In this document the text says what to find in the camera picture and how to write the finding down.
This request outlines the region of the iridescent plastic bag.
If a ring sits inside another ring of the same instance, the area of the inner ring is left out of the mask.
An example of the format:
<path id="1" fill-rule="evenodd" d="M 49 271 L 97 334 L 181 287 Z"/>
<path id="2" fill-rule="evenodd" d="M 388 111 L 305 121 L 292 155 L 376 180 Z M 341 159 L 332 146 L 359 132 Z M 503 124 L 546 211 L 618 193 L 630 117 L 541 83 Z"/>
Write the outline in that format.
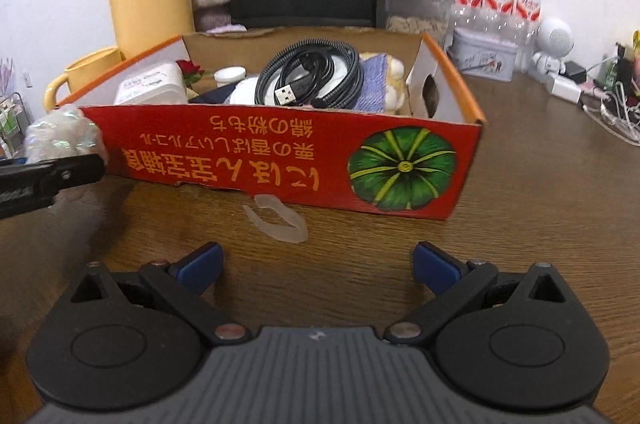
<path id="1" fill-rule="evenodd" d="M 27 164 L 90 154 L 108 162 L 100 128 L 72 104 L 32 123 L 26 131 L 24 152 Z"/>

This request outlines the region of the navy blue pouch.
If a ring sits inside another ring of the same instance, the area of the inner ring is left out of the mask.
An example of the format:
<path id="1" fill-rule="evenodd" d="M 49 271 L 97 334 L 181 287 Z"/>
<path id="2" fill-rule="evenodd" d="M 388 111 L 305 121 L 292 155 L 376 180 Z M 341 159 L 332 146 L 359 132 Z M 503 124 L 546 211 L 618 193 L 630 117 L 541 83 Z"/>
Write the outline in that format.
<path id="1" fill-rule="evenodd" d="M 234 84 L 226 84 L 224 87 L 216 88 L 205 93 L 190 98 L 191 104 L 228 104 L 230 102 L 230 95 L 236 88 L 236 82 Z"/>

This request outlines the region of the white cloth mask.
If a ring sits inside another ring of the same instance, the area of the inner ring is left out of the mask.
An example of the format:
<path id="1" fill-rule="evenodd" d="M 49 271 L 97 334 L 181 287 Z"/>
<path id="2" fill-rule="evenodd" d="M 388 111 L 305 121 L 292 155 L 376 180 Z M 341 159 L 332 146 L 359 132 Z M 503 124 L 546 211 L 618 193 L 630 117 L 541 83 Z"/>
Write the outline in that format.
<path id="1" fill-rule="evenodd" d="M 345 64 L 333 58 L 334 73 L 329 82 L 327 82 L 319 91 L 318 97 L 323 98 L 333 89 L 335 89 L 346 77 L 347 68 Z M 277 82 L 281 74 L 281 69 L 277 69 L 268 81 L 267 92 L 264 98 L 264 104 L 268 106 L 277 105 L 273 92 L 277 87 Z M 247 77 L 238 82 L 230 94 L 227 103 L 231 105 L 255 105 L 255 90 L 257 86 L 257 77 Z"/>

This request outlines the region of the purple woven cloth bag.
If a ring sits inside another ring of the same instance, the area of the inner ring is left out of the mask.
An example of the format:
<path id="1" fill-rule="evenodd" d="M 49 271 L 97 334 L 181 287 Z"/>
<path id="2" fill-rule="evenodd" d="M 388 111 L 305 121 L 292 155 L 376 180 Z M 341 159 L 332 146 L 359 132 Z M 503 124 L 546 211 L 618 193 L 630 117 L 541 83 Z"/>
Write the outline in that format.
<path id="1" fill-rule="evenodd" d="M 386 97 L 386 55 L 374 54 L 360 60 L 363 84 L 352 109 L 358 112 L 381 114 L 385 110 Z"/>

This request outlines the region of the white yellow plush toy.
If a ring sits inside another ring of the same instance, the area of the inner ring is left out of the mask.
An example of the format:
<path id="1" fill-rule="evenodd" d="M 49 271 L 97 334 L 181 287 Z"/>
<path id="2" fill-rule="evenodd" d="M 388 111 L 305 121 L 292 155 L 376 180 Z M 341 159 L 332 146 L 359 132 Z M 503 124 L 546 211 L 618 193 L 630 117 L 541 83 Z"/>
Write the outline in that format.
<path id="1" fill-rule="evenodd" d="M 370 58 L 370 56 L 378 54 L 374 52 L 363 52 L 360 54 L 360 60 Z M 384 114 L 397 114 L 404 106 L 406 101 L 406 85 L 405 85 L 405 66 L 393 55 L 386 54 L 386 97 Z"/>

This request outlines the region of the red fabric rose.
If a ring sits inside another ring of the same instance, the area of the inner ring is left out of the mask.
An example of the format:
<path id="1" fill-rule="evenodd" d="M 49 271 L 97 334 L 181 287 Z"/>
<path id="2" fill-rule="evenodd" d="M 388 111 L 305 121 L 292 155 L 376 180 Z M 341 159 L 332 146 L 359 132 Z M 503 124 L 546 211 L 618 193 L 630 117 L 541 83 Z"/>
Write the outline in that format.
<path id="1" fill-rule="evenodd" d="M 178 60 L 176 64 L 182 72 L 182 80 L 187 88 L 192 88 L 203 77 L 204 69 L 191 60 Z"/>

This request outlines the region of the small white jar lid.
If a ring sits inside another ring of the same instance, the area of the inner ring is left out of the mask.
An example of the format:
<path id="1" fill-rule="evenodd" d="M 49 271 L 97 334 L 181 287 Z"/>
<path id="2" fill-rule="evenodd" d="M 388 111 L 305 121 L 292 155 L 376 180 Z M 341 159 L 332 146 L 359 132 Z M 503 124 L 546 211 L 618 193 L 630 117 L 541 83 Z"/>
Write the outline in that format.
<path id="1" fill-rule="evenodd" d="M 214 80 L 218 88 L 236 84 L 246 78 L 246 69 L 243 66 L 228 66 L 214 72 Z"/>

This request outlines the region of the yellow ceramic mug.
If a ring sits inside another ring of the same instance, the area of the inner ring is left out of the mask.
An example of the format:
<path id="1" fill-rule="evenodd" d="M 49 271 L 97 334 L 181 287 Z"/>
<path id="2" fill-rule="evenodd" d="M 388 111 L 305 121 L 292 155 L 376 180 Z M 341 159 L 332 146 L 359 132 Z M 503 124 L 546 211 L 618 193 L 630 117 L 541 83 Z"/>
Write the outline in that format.
<path id="1" fill-rule="evenodd" d="M 49 113 L 58 105 L 56 95 L 64 84 L 70 93 L 74 93 L 96 80 L 104 72 L 117 66 L 121 61 L 122 52 L 117 46 L 107 46 L 73 62 L 63 70 L 60 76 L 54 78 L 47 85 L 42 99 L 44 110 Z"/>

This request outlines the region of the red cardboard box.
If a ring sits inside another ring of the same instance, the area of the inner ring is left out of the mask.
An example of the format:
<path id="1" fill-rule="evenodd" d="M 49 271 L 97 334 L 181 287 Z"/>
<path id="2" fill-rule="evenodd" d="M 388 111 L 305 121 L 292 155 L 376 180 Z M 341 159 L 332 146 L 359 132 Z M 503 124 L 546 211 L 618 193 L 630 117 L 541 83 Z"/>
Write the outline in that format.
<path id="1" fill-rule="evenodd" d="M 343 41 L 404 66 L 396 115 L 245 105 L 119 105 L 120 83 L 154 65 L 260 72 L 305 39 Z M 190 34 L 123 61 L 68 97 L 101 129 L 115 175 L 271 194 L 288 203 L 446 219 L 475 156 L 485 117 L 440 46 L 382 29 L 289 27 Z"/>

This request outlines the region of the white charger adapter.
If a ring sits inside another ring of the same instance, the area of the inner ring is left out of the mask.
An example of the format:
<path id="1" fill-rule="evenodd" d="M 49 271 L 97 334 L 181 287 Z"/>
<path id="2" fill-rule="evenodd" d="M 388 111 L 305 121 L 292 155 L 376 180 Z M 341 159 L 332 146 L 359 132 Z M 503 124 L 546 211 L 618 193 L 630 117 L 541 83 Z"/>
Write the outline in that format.
<path id="1" fill-rule="evenodd" d="M 551 96 L 572 104 L 577 104 L 582 95 L 582 89 L 579 88 L 578 84 L 563 76 L 548 76 L 546 89 Z"/>

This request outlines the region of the white tin box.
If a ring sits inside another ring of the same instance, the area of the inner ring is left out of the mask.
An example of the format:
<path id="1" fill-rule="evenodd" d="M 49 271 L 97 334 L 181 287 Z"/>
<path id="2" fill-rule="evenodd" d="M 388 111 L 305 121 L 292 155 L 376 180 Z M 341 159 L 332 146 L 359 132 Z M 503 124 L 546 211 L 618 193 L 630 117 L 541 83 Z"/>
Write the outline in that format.
<path id="1" fill-rule="evenodd" d="M 497 35 L 456 27 L 447 53 L 460 74 L 510 82 L 518 46 Z"/>

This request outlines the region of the white robot toy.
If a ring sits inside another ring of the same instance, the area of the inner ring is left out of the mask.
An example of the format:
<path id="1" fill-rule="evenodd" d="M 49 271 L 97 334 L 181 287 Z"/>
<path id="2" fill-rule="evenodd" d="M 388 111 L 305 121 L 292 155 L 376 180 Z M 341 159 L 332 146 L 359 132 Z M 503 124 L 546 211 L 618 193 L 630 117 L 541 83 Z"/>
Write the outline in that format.
<path id="1" fill-rule="evenodd" d="M 570 25 L 561 17 L 546 17 L 537 32 L 537 51 L 530 61 L 530 69 L 538 79 L 558 77 L 565 72 L 565 59 L 574 48 Z"/>

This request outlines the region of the clear seed container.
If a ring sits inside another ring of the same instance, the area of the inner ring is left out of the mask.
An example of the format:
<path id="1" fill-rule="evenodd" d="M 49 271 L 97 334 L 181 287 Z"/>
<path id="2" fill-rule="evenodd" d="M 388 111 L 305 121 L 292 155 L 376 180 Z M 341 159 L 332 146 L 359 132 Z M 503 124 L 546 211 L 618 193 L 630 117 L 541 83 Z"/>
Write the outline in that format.
<path id="1" fill-rule="evenodd" d="M 430 35 L 443 46 L 448 0 L 376 0 L 376 27 L 403 34 Z"/>

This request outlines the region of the water bottle right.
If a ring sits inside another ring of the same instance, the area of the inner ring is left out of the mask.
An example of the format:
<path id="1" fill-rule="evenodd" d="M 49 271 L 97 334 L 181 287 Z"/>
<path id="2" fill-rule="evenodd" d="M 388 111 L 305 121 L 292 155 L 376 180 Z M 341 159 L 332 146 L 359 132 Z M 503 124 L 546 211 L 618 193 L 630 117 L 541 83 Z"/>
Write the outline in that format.
<path id="1" fill-rule="evenodd" d="M 530 57 L 533 55 L 540 11 L 541 0 L 513 1 L 513 14 L 518 35 L 516 67 L 519 72 L 527 72 Z"/>

